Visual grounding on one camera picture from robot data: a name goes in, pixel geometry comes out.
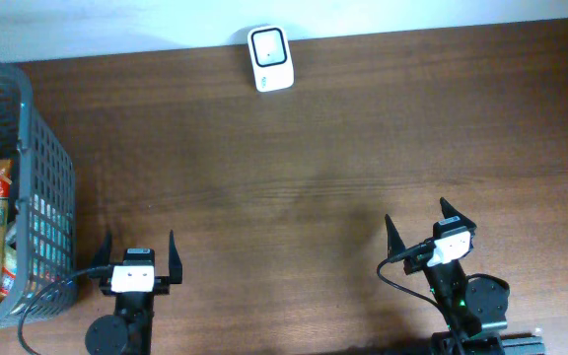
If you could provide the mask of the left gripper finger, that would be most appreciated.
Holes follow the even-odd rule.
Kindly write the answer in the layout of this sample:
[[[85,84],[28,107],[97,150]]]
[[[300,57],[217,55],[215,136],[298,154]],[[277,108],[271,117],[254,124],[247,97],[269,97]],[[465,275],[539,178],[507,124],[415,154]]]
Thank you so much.
[[[89,277],[98,279],[104,277],[110,271],[110,253],[112,248],[112,234],[107,232],[106,236],[101,243],[100,248],[95,253],[90,267],[92,271]]]
[[[174,231],[170,230],[169,233],[169,283],[181,284],[183,279],[182,261],[178,254],[177,245],[175,241]]]

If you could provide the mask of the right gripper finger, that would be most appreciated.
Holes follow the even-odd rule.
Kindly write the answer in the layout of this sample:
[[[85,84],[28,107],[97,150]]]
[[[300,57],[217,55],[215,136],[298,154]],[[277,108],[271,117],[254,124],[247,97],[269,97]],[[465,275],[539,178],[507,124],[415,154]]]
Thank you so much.
[[[398,262],[403,259],[402,255],[406,251],[406,247],[389,214],[385,215],[385,223],[388,234],[388,260],[389,262]]]
[[[476,229],[476,224],[465,217],[459,210],[457,210],[446,198],[440,198],[441,211],[446,219],[457,217],[459,221],[466,226],[470,231]]]

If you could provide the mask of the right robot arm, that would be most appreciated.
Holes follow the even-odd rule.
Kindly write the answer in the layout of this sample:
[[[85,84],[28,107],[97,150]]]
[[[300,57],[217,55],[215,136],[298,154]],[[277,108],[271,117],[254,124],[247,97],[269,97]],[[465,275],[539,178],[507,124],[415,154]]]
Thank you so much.
[[[408,248],[390,216],[385,217],[388,255],[377,273],[388,263],[403,264],[407,275],[424,274],[430,296],[424,296],[387,278],[395,289],[433,305],[443,316],[452,335],[472,340],[505,329],[509,306],[509,284],[491,275],[464,272],[461,260],[473,250],[476,224],[447,199],[440,199],[443,219],[434,223],[432,236]]]

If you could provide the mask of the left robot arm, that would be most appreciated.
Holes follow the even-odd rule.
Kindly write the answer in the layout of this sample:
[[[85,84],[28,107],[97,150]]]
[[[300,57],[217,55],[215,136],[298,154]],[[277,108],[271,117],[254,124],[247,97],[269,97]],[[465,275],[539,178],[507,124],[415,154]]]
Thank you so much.
[[[129,248],[121,262],[112,262],[111,247],[112,235],[107,235],[92,260],[89,277],[99,281],[103,295],[114,298],[114,310],[89,326],[86,349],[92,355],[149,354],[155,298],[168,295],[183,279],[175,236],[169,234],[167,275],[156,273],[152,249]]]

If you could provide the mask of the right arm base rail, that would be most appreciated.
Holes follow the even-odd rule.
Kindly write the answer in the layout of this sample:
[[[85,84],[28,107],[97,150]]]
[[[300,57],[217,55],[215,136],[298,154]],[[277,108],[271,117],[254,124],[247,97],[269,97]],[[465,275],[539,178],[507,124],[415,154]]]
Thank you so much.
[[[429,353],[433,355],[546,355],[543,338],[531,333],[491,334],[457,343],[448,333],[435,333]]]

